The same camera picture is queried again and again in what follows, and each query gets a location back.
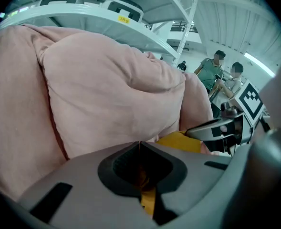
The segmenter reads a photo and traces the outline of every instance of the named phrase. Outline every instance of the green shirt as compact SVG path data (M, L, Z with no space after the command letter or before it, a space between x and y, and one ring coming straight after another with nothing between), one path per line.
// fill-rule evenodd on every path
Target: green shirt
M216 79L216 74L221 78L223 77L223 68L221 66L214 66L212 59L204 59L201 62L203 66L202 70L198 73L200 81L203 82L204 86L211 90Z

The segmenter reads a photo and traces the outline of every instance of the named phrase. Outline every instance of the person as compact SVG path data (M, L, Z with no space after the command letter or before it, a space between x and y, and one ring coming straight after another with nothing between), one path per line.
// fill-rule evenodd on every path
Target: person
M243 65L235 62L230 70L232 78L226 82L218 79L213 86L209 97L213 96L211 109L214 118L218 118L221 113L221 104L227 102L242 86L241 75L243 73Z
M200 66L194 71L198 75L200 81L206 87L207 93L209 93L215 83L216 74L219 75L222 79L223 77L223 62L225 58L225 53L223 51L217 50L214 58L204 59Z
M177 66L179 69L181 69L182 71L185 71L187 66L186 66L186 61L184 60L182 63L178 64Z

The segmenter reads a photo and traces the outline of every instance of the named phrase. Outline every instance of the pink blanket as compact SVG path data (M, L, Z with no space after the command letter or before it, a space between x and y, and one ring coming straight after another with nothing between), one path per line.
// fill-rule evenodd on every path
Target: pink blanket
M199 79L151 53L76 29L0 31L0 190L14 199L64 157L210 119Z

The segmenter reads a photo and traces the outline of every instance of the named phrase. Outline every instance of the white shirt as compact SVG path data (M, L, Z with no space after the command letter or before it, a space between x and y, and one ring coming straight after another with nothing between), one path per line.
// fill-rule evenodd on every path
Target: white shirt
M230 89L232 91L233 94L236 93L236 91L242 86L242 82L239 78L232 78L229 79L227 81L225 81L224 85ZM227 97L227 95L224 93L223 90L221 90L217 96L215 97L215 99L212 101L212 103L218 107L219 109L221 109L221 104L224 102L227 102L229 100L229 98Z

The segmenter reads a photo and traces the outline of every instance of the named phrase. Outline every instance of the yellow label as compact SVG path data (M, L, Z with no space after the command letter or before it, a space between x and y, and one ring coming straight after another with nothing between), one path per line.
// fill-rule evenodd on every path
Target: yellow label
M118 21L128 24L130 22L130 19L123 17L123 16L119 16Z

